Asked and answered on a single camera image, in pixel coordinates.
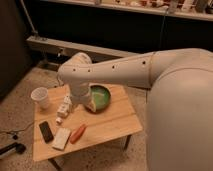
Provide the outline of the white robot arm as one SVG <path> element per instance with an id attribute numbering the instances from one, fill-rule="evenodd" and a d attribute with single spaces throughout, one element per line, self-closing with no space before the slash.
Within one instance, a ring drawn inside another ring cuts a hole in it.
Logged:
<path id="1" fill-rule="evenodd" d="M 147 89 L 149 171 L 213 171 L 213 52 L 186 48 L 92 63 L 77 53 L 58 74 L 74 105 L 91 104 L 91 83 Z"/>

